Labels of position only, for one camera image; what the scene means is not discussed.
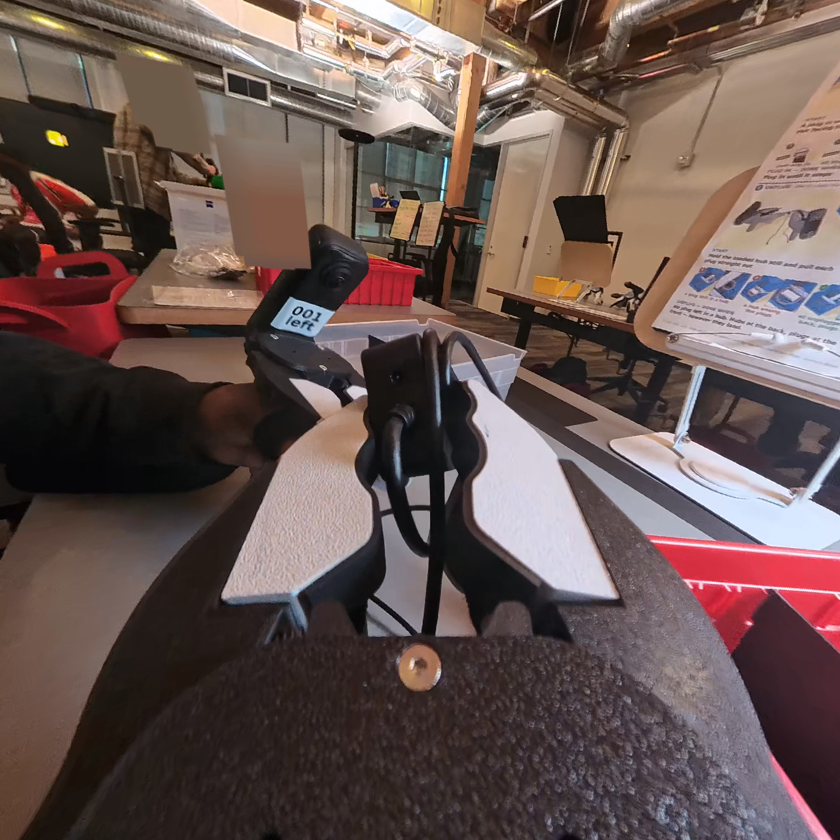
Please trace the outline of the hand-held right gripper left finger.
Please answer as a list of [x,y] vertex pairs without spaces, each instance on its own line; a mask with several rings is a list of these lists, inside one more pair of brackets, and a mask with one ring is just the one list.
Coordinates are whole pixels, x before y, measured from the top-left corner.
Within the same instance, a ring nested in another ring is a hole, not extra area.
[[336,602],[366,632],[369,600],[385,577],[367,403],[358,397],[280,457],[222,603],[279,604],[306,629],[317,605]]

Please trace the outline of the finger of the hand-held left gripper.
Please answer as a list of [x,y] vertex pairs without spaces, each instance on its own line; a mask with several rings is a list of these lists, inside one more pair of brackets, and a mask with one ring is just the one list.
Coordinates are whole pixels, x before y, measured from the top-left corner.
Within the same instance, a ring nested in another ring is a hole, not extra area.
[[341,415],[344,419],[362,419],[367,405],[367,394],[362,385],[350,385],[336,393],[313,381],[289,379],[287,421],[321,423],[336,415]]

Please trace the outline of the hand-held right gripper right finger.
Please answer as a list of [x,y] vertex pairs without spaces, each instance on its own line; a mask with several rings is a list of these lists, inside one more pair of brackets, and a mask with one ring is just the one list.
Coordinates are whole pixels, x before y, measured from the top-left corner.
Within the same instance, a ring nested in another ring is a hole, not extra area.
[[444,570],[475,630],[504,602],[535,624],[555,606],[621,605],[566,463],[540,433],[477,381],[453,386],[446,430],[456,479]]

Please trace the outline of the clear plastic bin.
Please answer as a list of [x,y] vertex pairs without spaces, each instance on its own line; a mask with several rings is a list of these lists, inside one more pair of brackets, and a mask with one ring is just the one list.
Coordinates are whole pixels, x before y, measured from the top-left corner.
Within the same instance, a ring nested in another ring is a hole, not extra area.
[[343,357],[352,364],[359,375],[363,375],[361,353],[368,349],[371,337],[390,342],[410,334],[421,335],[425,329],[433,329],[441,340],[444,340],[451,332],[462,332],[479,353],[501,398],[503,400],[507,398],[509,388],[517,376],[520,362],[526,351],[454,324],[433,318],[425,323],[417,320],[401,320],[330,324],[320,332],[316,343],[323,349]]

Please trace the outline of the red plastic bin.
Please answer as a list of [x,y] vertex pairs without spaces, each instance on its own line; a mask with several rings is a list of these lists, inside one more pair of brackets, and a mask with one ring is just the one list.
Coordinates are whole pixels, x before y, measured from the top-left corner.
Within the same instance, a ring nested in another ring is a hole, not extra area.
[[[837,551],[665,537],[652,537],[652,541],[693,591],[732,658],[753,624],[753,615],[770,591],[776,591],[835,647],[839,659]],[[803,795],[770,752],[784,786],[814,836],[839,838],[839,783],[836,801]]]

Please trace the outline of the person's left forearm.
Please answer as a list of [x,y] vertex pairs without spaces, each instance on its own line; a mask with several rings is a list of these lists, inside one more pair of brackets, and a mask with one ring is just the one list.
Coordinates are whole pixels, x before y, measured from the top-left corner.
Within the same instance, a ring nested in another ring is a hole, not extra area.
[[1,466],[28,494],[133,494],[209,487],[237,467],[198,450],[196,409],[227,383],[123,369],[47,340],[1,335]]

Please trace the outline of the person's left hand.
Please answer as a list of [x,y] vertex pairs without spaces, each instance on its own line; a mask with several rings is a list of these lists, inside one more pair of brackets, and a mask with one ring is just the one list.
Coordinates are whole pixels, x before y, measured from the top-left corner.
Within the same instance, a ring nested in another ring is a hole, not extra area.
[[207,392],[196,409],[196,447],[212,461],[262,469],[311,425],[288,400],[269,402],[255,384],[226,384]]

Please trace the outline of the long red divider bin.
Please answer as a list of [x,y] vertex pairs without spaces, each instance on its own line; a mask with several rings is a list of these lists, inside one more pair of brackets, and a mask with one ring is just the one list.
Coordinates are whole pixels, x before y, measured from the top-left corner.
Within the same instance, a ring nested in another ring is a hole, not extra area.
[[407,307],[413,299],[418,270],[365,253],[328,252],[311,269],[255,268],[255,282],[274,312],[321,309],[336,312],[345,302]]

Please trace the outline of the clear plastic bag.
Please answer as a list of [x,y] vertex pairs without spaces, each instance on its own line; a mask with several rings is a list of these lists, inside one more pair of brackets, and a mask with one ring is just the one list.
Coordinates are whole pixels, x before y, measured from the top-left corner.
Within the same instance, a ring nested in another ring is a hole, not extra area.
[[249,269],[231,241],[217,244],[206,241],[179,248],[171,265],[179,274],[214,280],[239,278]]

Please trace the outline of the white poster stand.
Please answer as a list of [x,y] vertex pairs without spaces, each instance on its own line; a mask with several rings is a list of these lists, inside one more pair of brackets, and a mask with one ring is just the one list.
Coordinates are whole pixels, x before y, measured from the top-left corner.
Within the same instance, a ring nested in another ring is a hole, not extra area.
[[700,488],[713,497],[765,502],[785,511],[803,511],[838,466],[838,444],[804,487],[776,488],[764,476],[724,458],[690,438],[690,419],[709,367],[728,366],[750,382],[792,386],[814,403],[838,409],[838,347],[797,332],[672,332],[666,342],[688,353],[688,391],[675,432],[620,437],[614,453],[675,489]]

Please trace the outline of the white sign box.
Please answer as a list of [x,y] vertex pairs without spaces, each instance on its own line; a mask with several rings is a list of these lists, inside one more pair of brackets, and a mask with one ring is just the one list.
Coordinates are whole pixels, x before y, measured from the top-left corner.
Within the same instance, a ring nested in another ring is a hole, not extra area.
[[166,191],[175,248],[232,246],[233,232],[224,189],[158,182]]

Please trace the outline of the whiteboard on stand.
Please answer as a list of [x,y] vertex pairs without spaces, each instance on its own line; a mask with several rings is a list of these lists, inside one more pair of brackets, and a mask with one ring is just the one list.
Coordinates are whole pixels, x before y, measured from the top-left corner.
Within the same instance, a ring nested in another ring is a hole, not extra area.
[[436,246],[445,209],[444,201],[422,203],[414,240],[415,246],[422,248],[434,248]]
[[411,240],[417,216],[422,208],[422,201],[403,197],[397,205],[389,231],[389,237],[398,242]]

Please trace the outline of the dark-legged background table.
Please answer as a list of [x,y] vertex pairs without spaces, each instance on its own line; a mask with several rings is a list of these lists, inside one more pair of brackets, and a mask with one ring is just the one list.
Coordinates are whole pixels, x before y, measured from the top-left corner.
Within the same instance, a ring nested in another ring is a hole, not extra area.
[[502,314],[518,320],[515,346],[525,350],[533,326],[539,325],[562,333],[570,339],[570,348],[585,341],[618,354],[617,373],[594,376],[598,384],[592,393],[616,392],[629,395],[637,411],[645,406],[664,403],[663,391],[676,359],[661,350],[653,350],[637,336],[634,316],[622,316],[608,308],[592,308],[570,301],[540,296],[534,292],[490,288],[488,293],[501,298]]

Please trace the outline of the black floor lamp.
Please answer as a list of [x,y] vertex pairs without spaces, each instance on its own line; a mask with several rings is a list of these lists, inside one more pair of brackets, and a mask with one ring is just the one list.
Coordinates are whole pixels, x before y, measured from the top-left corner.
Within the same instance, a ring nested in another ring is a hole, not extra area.
[[359,192],[360,148],[375,142],[375,137],[358,129],[339,129],[340,138],[352,145],[352,191],[350,193],[350,236],[356,237],[357,201]]

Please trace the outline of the red basket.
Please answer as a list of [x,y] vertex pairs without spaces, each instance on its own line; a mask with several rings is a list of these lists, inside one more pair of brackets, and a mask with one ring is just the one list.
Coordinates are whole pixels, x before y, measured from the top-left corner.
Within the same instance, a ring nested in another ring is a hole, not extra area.
[[117,304],[136,280],[103,252],[49,257],[35,276],[1,280],[1,329],[108,360],[125,339]]

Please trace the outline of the black flat panel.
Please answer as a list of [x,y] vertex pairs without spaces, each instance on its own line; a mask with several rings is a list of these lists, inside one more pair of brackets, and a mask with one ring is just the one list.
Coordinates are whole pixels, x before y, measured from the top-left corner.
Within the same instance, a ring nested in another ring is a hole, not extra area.
[[603,194],[558,196],[553,210],[567,241],[607,244],[611,236],[623,236],[623,232],[608,229]]

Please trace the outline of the black screen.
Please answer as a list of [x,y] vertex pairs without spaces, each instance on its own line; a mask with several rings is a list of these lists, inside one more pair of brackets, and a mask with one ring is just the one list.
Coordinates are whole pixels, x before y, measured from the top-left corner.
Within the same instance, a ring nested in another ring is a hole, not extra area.
[[103,155],[112,147],[112,112],[48,98],[1,99],[2,142],[34,170],[112,208]]

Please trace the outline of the silver ceiling ducts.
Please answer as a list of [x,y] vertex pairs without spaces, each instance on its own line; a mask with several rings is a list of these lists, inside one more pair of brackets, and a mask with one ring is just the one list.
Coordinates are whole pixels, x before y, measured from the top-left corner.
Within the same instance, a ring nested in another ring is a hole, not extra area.
[[256,70],[336,109],[374,112],[413,102],[455,128],[455,63],[445,53],[355,17],[289,18],[251,2],[14,2],[62,24],[95,28],[151,48]]

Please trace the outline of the instruction poster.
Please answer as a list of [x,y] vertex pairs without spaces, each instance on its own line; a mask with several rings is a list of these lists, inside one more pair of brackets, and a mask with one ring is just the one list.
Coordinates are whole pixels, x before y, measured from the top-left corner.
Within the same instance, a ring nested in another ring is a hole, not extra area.
[[756,171],[654,321],[734,340],[780,335],[838,354],[836,68]]

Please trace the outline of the wooden post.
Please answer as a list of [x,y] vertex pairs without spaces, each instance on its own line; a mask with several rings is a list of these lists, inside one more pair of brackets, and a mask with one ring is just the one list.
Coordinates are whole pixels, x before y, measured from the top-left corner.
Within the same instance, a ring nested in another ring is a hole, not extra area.
[[455,134],[445,198],[449,207],[462,207],[465,204],[476,119],[486,68],[486,58],[474,52],[464,58],[459,74]]

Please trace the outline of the metal duct pipes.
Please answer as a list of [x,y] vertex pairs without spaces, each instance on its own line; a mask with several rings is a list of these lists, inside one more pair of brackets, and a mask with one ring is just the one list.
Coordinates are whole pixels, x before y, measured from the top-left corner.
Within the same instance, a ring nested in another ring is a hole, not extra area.
[[524,40],[496,26],[488,16],[478,52],[500,69],[482,88],[476,130],[483,130],[514,107],[542,107],[596,129],[591,160],[582,193],[607,196],[629,134],[629,117],[603,92],[583,89],[578,81],[592,80],[600,57],[594,53],[556,73],[539,63],[539,54]]

